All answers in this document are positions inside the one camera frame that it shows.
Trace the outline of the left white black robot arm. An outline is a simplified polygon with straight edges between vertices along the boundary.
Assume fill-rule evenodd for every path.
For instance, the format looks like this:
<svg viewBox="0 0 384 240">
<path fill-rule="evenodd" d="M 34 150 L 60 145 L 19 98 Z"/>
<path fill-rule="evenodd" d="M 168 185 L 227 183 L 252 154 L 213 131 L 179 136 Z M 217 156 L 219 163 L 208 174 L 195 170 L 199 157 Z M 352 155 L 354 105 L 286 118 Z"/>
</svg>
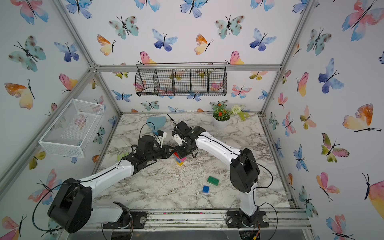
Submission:
<svg viewBox="0 0 384 240">
<path fill-rule="evenodd" d="M 132 150 L 112 167 L 81 180 L 69 178 L 53 187 L 59 191 L 48 210 L 48 216 L 59 225 L 57 231 L 77 232 L 96 214 L 93 200 L 101 192 L 153 165 L 157 160 L 170 158 L 177 151 L 175 147 L 159 144 L 155 137 L 149 135 L 139 138 Z"/>
</svg>

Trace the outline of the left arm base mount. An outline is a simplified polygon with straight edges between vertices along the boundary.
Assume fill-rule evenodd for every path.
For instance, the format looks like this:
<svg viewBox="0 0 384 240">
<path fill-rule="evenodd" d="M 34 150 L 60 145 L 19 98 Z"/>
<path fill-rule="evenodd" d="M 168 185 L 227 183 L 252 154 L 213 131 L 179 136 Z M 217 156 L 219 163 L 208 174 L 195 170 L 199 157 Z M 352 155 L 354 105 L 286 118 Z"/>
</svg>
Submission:
<svg viewBox="0 0 384 240">
<path fill-rule="evenodd" d="M 144 229 L 147 221 L 147 212 L 132 211 L 120 202 L 113 202 L 115 207 L 119 207 L 123 212 L 115 222 L 103 224 L 103 229 L 122 230 L 122 229 Z"/>
</svg>

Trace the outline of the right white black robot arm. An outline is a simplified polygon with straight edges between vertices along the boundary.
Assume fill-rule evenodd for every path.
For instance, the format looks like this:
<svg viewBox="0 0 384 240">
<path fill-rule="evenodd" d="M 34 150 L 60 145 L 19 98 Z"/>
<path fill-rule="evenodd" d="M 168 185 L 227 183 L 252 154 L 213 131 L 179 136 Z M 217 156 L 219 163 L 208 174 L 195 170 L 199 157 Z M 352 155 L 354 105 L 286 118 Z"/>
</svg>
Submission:
<svg viewBox="0 0 384 240">
<path fill-rule="evenodd" d="M 241 212 L 247 217 L 257 216 L 260 207 L 256 202 L 255 189 L 261 171 L 250 149 L 231 147 L 205 129 L 199 126 L 191 128 L 183 121 L 175 125 L 172 139 L 177 143 L 175 149 L 180 158 L 195 157 L 199 150 L 203 150 L 229 167 L 231 183 L 241 193 Z"/>
</svg>

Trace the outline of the green lego brick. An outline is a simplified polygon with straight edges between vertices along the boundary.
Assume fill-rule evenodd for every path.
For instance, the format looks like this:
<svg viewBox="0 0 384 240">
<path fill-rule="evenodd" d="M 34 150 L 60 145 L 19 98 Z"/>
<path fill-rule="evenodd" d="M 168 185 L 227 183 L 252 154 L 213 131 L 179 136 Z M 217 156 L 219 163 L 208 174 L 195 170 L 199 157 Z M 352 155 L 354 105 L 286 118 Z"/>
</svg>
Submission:
<svg viewBox="0 0 384 240">
<path fill-rule="evenodd" d="M 209 176 L 208 179 L 207 179 L 207 182 L 212 184 L 212 185 L 214 185 L 214 186 L 218 186 L 220 180 L 215 178 L 215 177 Z"/>
</svg>

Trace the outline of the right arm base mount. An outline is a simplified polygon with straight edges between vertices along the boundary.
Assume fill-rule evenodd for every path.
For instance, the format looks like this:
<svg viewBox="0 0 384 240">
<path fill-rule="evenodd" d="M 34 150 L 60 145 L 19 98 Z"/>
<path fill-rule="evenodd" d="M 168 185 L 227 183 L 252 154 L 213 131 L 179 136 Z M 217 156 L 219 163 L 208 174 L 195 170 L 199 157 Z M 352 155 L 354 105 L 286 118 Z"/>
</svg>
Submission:
<svg viewBox="0 0 384 240">
<path fill-rule="evenodd" d="M 268 228 L 269 219 L 264 211 L 256 211 L 248 216 L 243 211 L 227 211 L 226 225 L 229 228 L 240 229 L 243 227 Z"/>
</svg>

